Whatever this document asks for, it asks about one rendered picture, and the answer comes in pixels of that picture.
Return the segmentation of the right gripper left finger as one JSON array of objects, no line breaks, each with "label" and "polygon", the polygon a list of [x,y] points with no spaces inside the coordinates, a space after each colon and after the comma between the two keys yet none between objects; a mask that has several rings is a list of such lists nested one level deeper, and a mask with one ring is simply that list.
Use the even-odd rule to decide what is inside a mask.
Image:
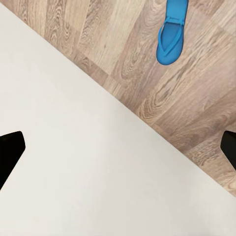
[{"label": "right gripper left finger", "polygon": [[26,149],[21,131],[0,136],[0,190]]}]

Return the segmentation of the sandal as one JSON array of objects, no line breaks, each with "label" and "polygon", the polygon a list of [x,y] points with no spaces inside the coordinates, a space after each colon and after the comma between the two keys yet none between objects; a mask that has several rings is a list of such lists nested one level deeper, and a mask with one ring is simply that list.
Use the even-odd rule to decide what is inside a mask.
[{"label": "sandal", "polygon": [[182,53],[189,0],[167,0],[164,27],[158,33],[156,59],[159,64],[174,63]]}]

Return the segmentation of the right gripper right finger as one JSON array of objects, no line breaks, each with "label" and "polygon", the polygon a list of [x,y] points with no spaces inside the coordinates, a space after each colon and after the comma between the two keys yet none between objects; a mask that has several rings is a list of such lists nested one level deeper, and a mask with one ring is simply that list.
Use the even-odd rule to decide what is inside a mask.
[{"label": "right gripper right finger", "polygon": [[220,148],[236,170],[236,133],[224,131]]}]

